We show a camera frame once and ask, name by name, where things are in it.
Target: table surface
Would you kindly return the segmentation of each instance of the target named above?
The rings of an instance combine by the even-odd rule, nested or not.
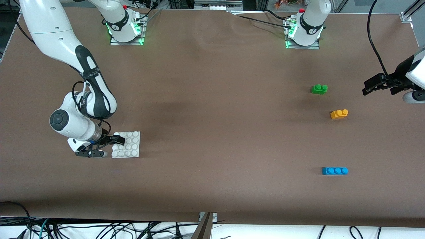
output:
[[[175,222],[214,211],[227,223],[425,226],[424,106],[362,95],[381,72],[367,15],[329,15],[320,50],[307,51],[224,11],[162,11],[144,46],[110,46],[96,9],[66,12],[117,98],[112,132],[141,131],[140,157],[74,155],[48,119],[80,77],[15,31],[0,66],[1,201],[41,217]],[[371,20],[392,72],[417,50],[412,28],[398,15]],[[318,83],[328,93],[311,94]],[[347,118],[330,119],[343,108]],[[349,174],[321,175],[337,166]],[[9,209],[0,214],[23,216]]]

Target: green lego brick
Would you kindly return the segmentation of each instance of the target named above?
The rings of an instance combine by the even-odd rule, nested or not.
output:
[[[327,85],[321,85],[321,84],[317,84],[315,86],[312,87],[312,93],[313,94],[324,94],[328,91],[328,86]]]

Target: lego brick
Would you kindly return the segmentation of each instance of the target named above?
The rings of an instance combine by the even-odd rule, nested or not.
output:
[[[348,115],[348,110],[347,109],[343,109],[343,110],[336,110],[336,111],[332,111],[331,112],[331,118],[332,119],[339,119],[339,118],[344,118]]]
[[[312,87],[312,93],[313,94],[324,94],[328,92],[328,86],[327,85],[321,85],[317,84]]]
[[[140,132],[120,132],[114,133],[125,138],[124,145],[112,146],[112,158],[138,158],[140,150]]]
[[[348,168],[345,167],[325,167],[322,168],[323,175],[347,175]]]

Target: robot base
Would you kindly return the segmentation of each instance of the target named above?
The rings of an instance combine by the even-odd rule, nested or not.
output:
[[[119,45],[119,46],[143,46],[145,43],[145,35],[146,35],[146,24],[147,24],[147,17],[140,20],[140,26],[136,27],[136,30],[140,30],[140,35],[135,37],[132,41],[122,43],[117,40],[115,40],[112,36],[110,38],[110,45]]]
[[[291,29],[284,28],[283,32],[285,34],[285,48],[286,49],[304,49],[304,50],[319,50],[319,40],[316,40],[313,45],[310,46],[301,46],[295,43],[293,39],[291,39],[288,35],[290,31],[293,31],[294,23],[295,23],[295,15],[282,20],[284,26],[291,26]]]

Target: white floor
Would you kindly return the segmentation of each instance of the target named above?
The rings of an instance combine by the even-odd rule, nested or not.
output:
[[[136,229],[144,229],[147,223],[134,224]],[[175,223],[164,222],[159,224],[153,230],[160,230]],[[213,226],[211,239],[223,239],[230,236],[229,239],[317,239],[322,226],[280,226],[280,225],[221,225]],[[180,227],[182,235],[190,234],[195,231],[196,226]],[[357,227],[363,235],[363,239],[377,238],[378,227]],[[24,226],[0,227],[0,239],[16,238],[25,229]],[[97,228],[66,228],[61,230],[70,239],[95,239],[103,227]],[[110,239],[112,232],[108,233],[103,239]],[[170,233],[161,233],[154,236],[154,239],[169,238]],[[360,236],[354,232],[354,236],[360,239]],[[130,233],[119,232],[116,239],[135,239],[136,236]],[[327,226],[321,239],[351,239],[348,226]],[[425,228],[382,228],[380,239],[423,239],[425,238]],[[24,239],[29,239],[27,231]]]

